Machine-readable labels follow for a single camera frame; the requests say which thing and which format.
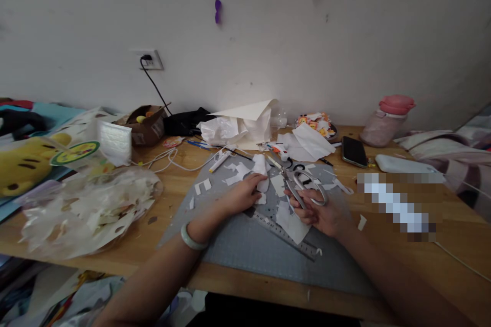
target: gray cutting mat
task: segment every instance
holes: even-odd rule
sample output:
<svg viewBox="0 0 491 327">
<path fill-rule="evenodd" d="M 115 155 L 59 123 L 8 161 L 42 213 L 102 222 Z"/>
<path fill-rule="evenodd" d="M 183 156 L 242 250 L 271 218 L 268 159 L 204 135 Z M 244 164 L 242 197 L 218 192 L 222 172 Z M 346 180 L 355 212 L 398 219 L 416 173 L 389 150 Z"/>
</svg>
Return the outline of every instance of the gray cutting mat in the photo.
<svg viewBox="0 0 491 327">
<path fill-rule="evenodd" d="M 221 165 L 213 174 L 208 171 L 213 162 L 202 168 L 194 183 L 209 178 L 212 184 L 211 189 L 205 191 L 204 186 L 200 185 L 201 195 L 197 196 L 194 185 L 191 187 L 177 210 L 172 224 L 161 238 L 158 247 L 161 247 L 162 244 L 178 233 L 184 223 L 191 221 L 207 205 L 231 188 L 222 180 L 234 176 L 236 172 L 226 169 L 224 166 L 237 165 L 239 162 L 242 162 L 249 169 L 254 166 L 253 162 L 235 156 L 227 158 L 225 164 Z M 324 170 L 332 172 L 332 167 L 320 163 L 315 165 L 316 167 L 310 169 L 310 172 L 323 184 L 331 184 L 334 176 Z M 279 175 L 279 170 L 271 168 L 269 177 L 272 178 L 276 175 Z M 346 206 L 346 201 L 338 187 L 328 191 L 328 193 L 331 201 Z M 194 197 L 195 208 L 190 210 L 189 202 L 192 197 Z M 280 200 L 286 201 L 286 196 L 278 197 L 270 182 L 266 197 L 267 203 L 258 205 L 257 209 L 263 215 L 275 220 L 276 205 Z M 321 248 L 323 255 L 318 254 L 313 262 L 263 228 L 255 220 L 244 214 L 238 214 L 223 224 L 215 237 L 210 240 L 210 245 L 203 255 L 203 261 L 303 284 L 365 296 L 378 296 L 367 276 L 336 240 L 312 227 L 304 241 L 316 248 Z"/>
</svg>

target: white marker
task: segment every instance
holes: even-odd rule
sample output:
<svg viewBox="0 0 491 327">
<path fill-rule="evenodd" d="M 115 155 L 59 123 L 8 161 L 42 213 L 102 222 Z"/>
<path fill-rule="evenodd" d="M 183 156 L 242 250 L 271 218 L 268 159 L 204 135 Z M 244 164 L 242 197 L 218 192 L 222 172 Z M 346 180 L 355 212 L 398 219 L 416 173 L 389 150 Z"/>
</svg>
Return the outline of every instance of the white marker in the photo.
<svg viewBox="0 0 491 327">
<path fill-rule="evenodd" d="M 218 167 L 227 159 L 228 156 L 230 156 L 232 152 L 226 151 L 214 164 L 213 166 L 208 170 L 209 172 L 213 173 Z"/>
</svg>

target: yellow plush toy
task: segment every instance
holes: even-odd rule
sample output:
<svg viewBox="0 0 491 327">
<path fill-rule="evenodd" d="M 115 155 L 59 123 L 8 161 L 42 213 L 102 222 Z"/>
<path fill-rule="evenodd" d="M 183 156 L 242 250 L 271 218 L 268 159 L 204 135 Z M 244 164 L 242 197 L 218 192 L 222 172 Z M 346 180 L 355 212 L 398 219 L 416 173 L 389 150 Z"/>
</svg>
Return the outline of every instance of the yellow plush toy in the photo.
<svg viewBox="0 0 491 327">
<path fill-rule="evenodd" d="M 68 134 L 59 133 L 51 137 L 67 145 L 72 140 Z M 12 151 L 0 152 L 0 198 L 18 196 L 30 190 L 50 172 L 50 159 L 58 150 L 38 137 Z"/>
</svg>

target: electrical outlet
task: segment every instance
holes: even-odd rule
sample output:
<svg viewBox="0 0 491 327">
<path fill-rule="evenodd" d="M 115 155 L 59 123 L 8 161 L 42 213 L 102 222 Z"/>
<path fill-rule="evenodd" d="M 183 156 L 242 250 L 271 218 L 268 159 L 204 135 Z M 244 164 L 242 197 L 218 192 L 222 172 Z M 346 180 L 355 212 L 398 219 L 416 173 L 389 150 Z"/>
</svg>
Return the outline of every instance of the electrical outlet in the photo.
<svg viewBox="0 0 491 327">
<path fill-rule="evenodd" d="M 137 49 L 137 50 L 130 50 L 130 52 L 135 56 L 138 69 L 142 69 L 142 66 L 140 64 L 140 58 L 143 55 L 150 55 L 152 57 L 152 60 L 143 60 L 143 65 L 145 66 L 145 69 L 164 70 L 164 67 L 162 66 L 162 61 L 160 60 L 160 56 L 157 50 Z"/>
</svg>

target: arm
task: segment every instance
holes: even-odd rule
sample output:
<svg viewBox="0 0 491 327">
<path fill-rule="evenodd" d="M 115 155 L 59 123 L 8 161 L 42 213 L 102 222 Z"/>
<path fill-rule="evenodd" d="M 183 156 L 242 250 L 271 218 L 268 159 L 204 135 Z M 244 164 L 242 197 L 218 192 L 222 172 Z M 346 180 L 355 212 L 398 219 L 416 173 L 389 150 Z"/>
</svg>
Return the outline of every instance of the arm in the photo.
<svg viewBox="0 0 491 327">
<path fill-rule="evenodd" d="M 206 243 L 222 221 L 249 208 L 261 197 L 255 188 L 265 179 L 263 175 L 252 174 L 237 184 L 188 224 L 189 237 Z M 185 283 L 199 254 L 184 243 L 181 233 L 176 234 L 129 278 L 94 327 L 154 325 Z"/>
<path fill-rule="evenodd" d="M 301 220 L 336 238 L 404 323 L 409 326 L 474 325 L 418 275 L 371 244 L 335 203 L 317 206 L 310 198 L 322 200 L 319 192 L 308 190 L 298 193 L 308 209 L 302 209 L 294 197 L 290 198 L 290 202 Z"/>
</svg>

